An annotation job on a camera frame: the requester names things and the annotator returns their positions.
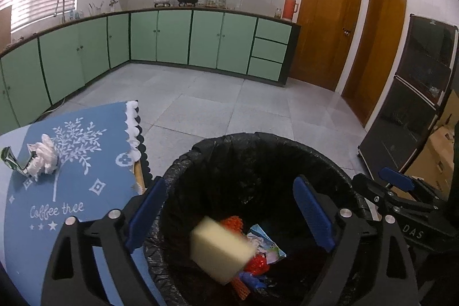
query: table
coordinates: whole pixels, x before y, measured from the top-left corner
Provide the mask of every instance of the table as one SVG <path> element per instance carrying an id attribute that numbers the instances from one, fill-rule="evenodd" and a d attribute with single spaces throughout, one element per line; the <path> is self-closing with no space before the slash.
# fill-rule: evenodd
<path id="1" fill-rule="evenodd" d="M 24 164 L 27 143 L 48 134 L 59 150 L 59 168 L 35 181 L 0 164 L 0 262 L 31 306 L 40 306 L 43 277 L 54 242 L 65 219 L 102 218 L 122 209 L 145 190 L 139 151 L 137 102 L 103 105 L 45 119 L 0 136 L 0 149 L 10 146 Z M 109 301 L 122 306 L 102 248 L 94 248 Z M 148 274 L 143 249 L 132 258 L 148 288 L 165 306 Z"/>

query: trash can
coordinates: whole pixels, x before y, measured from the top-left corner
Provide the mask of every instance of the trash can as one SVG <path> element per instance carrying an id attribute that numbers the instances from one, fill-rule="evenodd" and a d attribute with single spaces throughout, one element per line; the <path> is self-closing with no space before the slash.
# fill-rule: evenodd
<path id="1" fill-rule="evenodd" d="M 180 156 L 164 174 L 168 198 L 145 240 L 150 275 L 168 306 L 299 306 L 328 254 L 317 247 L 293 198 L 293 180 L 303 174 L 339 209 L 371 219 L 351 179 L 316 150 L 267 133 L 206 139 Z M 220 285 L 190 259 L 189 236 L 204 216 L 239 216 L 244 233 L 254 225 L 287 257 L 267 275 L 270 295 L 241 301 L 230 284 Z"/>

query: white tree print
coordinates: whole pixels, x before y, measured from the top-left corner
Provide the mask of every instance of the white tree print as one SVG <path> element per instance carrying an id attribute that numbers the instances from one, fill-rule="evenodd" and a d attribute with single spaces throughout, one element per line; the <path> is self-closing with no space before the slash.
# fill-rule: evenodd
<path id="1" fill-rule="evenodd" d="M 81 123 L 82 119 L 83 117 L 77 118 L 75 122 L 64 122 L 64 129 L 60 126 L 53 128 L 56 137 L 52 138 L 52 141 L 59 156 L 59 168 L 54 176 L 53 202 L 56 202 L 57 180 L 61 167 L 67 161 L 73 162 L 75 160 L 84 167 L 83 174 L 86 175 L 91 167 L 88 162 L 91 159 L 88 152 L 101 151 L 98 140 L 106 129 L 94 130 L 96 125 L 92 121 L 84 129 Z"/>

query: yellow sponge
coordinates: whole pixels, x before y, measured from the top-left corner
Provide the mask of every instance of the yellow sponge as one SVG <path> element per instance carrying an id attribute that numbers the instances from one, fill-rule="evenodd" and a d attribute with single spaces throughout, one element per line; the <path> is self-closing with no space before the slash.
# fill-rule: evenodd
<path id="1" fill-rule="evenodd" d="M 205 217 L 191 232 L 191 259 L 214 280 L 228 283 L 255 255 L 244 239 Z"/>

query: red thermos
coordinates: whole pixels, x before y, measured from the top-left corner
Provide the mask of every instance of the red thermos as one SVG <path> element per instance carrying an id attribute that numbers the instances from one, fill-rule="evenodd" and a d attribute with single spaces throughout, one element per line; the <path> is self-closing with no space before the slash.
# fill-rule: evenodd
<path id="1" fill-rule="evenodd" d="M 293 14 L 298 12 L 298 3 L 296 0 L 285 0 L 283 19 L 292 20 Z"/>

